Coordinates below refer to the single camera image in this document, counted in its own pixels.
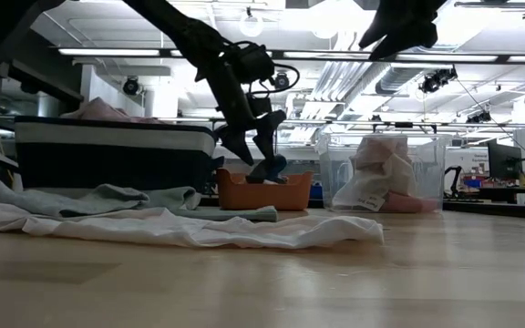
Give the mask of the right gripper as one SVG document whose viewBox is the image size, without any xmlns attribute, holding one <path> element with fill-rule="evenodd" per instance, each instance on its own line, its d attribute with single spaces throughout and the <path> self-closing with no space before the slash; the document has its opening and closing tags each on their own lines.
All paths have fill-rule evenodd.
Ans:
<svg viewBox="0 0 525 328">
<path fill-rule="evenodd" d="M 437 26 L 431 22 L 445 3 L 446 0 L 381 0 L 358 45 L 367 48 L 383 37 L 371 52 L 372 61 L 415 46 L 431 48 L 438 41 Z M 426 23 L 407 24 L 413 21 Z"/>
</svg>

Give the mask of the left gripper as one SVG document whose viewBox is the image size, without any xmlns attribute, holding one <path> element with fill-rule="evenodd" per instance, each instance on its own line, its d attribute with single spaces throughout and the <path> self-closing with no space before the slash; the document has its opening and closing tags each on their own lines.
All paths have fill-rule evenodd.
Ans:
<svg viewBox="0 0 525 328">
<path fill-rule="evenodd" d="M 252 140 L 263 154 L 263 160 L 252 170 L 252 176 L 278 177 L 286 166 L 286 158 L 274 153 L 273 138 L 286 119 L 285 113 L 278 110 L 256 118 L 232 66 L 221 59 L 211 59 L 206 64 L 206 80 L 226 121 L 215 130 L 221 145 L 252 166 L 254 161 L 245 141 L 245 131 L 257 129 Z"/>
</svg>

